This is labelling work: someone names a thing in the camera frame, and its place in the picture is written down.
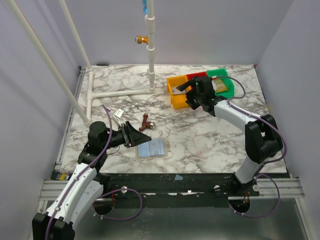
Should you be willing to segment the beige card holder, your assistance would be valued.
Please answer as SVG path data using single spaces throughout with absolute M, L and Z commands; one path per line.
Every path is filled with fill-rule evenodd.
M 138 145 L 135 148 L 135 156 L 137 159 L 166 157 L 168 145 L 166 137 L 153 138 L 149 142 Z

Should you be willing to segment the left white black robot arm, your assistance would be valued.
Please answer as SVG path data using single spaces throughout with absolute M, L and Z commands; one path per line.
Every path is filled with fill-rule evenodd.
M 108 181 L 107 176 L 99 173 L 108 157 L 107 149 L 120 145 L 135 147 L 152 139 L 136 130 L 129 121 L 115 131 L 102 121 L 93 122 L 87 138 L 78 164 L 64 189 L 45 213 L 37 213 L 32 219 L 33 239 L 74 239 L 79 221 L 103 194 Z

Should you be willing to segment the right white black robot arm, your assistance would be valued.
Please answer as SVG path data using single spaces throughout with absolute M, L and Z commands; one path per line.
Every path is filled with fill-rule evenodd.
M 214 117 L 231 123 L 244 133 L 246 158 L 234 173 L 238 185 L 250 183 L 272 157 L 282 151 L 284 141 L 273 116 L 260 116 L 244 110 L 231 102 L 230 98 L 216 95 L 213 80 L 218 76 L 195 76 L 176 87 L 186 91 L 186 103 L 193 110 L 198 107 Z

